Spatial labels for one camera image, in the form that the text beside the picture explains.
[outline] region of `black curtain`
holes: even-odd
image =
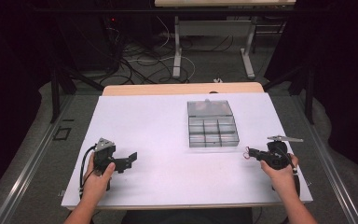
[[[49,71],[16,0],[0,1],[0,178],[16,155],[41,102]]]
[[[328,6],[329,16],[289,20],[265,77],[276,80],[311,59],[314,96],[332,123],[329,144],[358,164],[358,1],[296,3],[299,8]]]

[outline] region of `table top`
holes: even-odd
[[[258,82],[188,83],[107,86],[103,90],[103,96],[208,94],[212,91],[220,93],[264,92]]]
[[[289,6],[296,0],[155,0],[156,7]]]
[[[226,89],[255,84],[181,84],[183,90]],[[148,85],[161,94],[109,95],[123,87],[107,88],[95,108],[89,130],[80,149],[76,167],[62,200],[73,209],[79,202],[78,177],[81,160],[100,137],[116,143],[115,158],[138,152],[138,160],[124,174],[114,173],[111,189],[98,204],[99,209],[159,209],[236,207],[281,204],[271,190],[269,177],[259,161],[243,157],[245,147],[267,150],[268,136],[285,135],[267,93],[198,93],[163,95],[160,88],[172,85]],[[186,103],[188,101],[228,100],[236,120],[240,143],[237,147],[190,148]],[[312,197],[300,173],[301,200]]]

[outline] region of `person's right hand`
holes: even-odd
[[[298,158],[290,154],[293,165],[297,168]],[[295,180],[293,179],[293,169],[289,164],[281,170],[272,169],[265,161],[261,161],[261,169],[271,178],[272,187],[278,192],[280,197],[296,194]]]

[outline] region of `forearm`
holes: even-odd
[[[284,208],[289,217],[290,224],[317,223],[305,205],[299,200],[296,194],[282,197]]]
[[[72,211],[71,215],[65,220],[65,224],[90,224],[92,214],[94,213],[97,203],[91,200],[83,199]]]

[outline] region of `gray mat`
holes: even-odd
[[[62,223],[68,210],[61,207],[62,197],[75,167],[78,150],[88,129],[97,102],[97,96],[75,96],[70,108],[60,121],[62,128],[71,128],[67,140],[51,141],[31,184],[26,190],[11,223]],[[312,183],[310,192],[313,203],[307,207],[320,223],[347,223],[322,165],[315,153],[310,132],[305,127],[290,96],[273,96],[281,123],[287,135],[304,138],[304,143],[291,143],[293,151],[300,158],[305,177]],[[257,217],[260,208],[254,209]],[[96,223],[117,224],[124,211],[102,211],[94,217]],[[279,223],[286,214],[282,206],[264,207],[258,223]]]

